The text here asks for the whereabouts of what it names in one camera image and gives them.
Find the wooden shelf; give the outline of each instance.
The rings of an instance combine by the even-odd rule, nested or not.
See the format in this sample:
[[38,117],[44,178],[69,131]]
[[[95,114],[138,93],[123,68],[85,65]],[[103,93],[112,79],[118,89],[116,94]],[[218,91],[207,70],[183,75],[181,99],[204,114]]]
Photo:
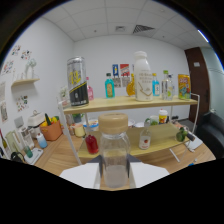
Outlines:
[[[132,156],[144,156],[152,152],[157,152],[183,144],[182,142],[175,140],[176,133],[179,131],[175,125],[172,123],[160,124],[149,127],[151,132],[150,147],[149,149],[142,150],[138,147],[138,145],[140,132],[143,129],[144,128],[129,128],[127,131],[127,135],[131,144],[130,154]],[[101,133],[99,131],[93,131],[91,132],[91,135],[96,137],[98,143],[100,142]],[[98,155],[99,152],[97,154],[89,154],[85,141],[82,142],[82,145],[78,151],[78,156],[80,159],[93,159]]]
[[135,109],[135,108],[147,108],[147,107],[161,107],[161,106],[178,106],[178,105],[196,105],[197,100],[181,100],[178,96],[174,96],[172,101],[162,100],[161,97],[154,97],[153,101],[142,102],[137,101],[135,97],[129,96],[117,96],[113,99],[95,98],[89,101],[85,106],[70,106],[65,108],[64,114],[77,114],[87,112],[99,112],[110,110],[122,110],[122,109]]
[[33,83],[36,82],[40,79],[23,79],[23,80],[18,80],[12,83],[11,87],[13,86],[18,86],[18,85],[23,85],[23,84],[27,84],[27,83]]

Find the can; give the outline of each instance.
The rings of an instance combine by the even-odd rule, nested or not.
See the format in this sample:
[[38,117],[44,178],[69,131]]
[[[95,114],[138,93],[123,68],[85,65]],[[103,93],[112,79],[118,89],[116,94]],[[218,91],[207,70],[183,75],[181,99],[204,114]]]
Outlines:
[[77,56],[68,60],[67,78],[71,106],[88,105],[86,67],[83,57]]
[[182,100],[191,99],[191,82],[190,76],[178,74],[178,97]]

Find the box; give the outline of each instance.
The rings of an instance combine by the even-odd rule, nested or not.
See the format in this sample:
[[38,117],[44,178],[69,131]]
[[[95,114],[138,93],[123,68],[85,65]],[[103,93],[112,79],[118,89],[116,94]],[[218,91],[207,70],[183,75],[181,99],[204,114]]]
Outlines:
[[41,129],[41,132],[44,135],[44,138],[47,141],[55,141],[62,134],[62,129],[61,129],[60,121],[57,121],[56,123],[53,123],[50,126],[40,127],[40,129]]

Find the wall shelf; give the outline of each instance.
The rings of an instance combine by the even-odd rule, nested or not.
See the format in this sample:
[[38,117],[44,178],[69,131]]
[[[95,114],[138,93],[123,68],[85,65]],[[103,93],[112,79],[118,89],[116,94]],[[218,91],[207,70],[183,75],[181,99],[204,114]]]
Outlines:
[[174,96],[172,101],[165,101],[162,97],[154,97],[153,101],[142,102],[137,101],[135,97],[116,96],[113,99],[95,98],[89,101],[89,105],[77,107],[70,106],[63,110],[64,114],[77,114],[110,110],[136,109],[161,106],[180,106],[180,105],[196,105],[197,100],[181,100],[178,96]]
[[23,85],[23,84],[27,84],[27,83],[34,83],[36,81],[38,81],[40,79],[23,79],[23,80],[18,80],[12,83],[11,87],[13,86],[18,86],[18,85]]

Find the door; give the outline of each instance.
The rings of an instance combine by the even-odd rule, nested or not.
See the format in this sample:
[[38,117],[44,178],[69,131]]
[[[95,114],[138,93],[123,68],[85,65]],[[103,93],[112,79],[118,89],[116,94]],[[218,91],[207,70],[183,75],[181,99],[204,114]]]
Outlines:
[[[199,47],[185,50],[191,78],[191,92],[200,95],[198,123],[200,116],[209,111],[210,89],[209,76],[203,54]],[[195,121],[197,106],[190,106],[189,120]]]

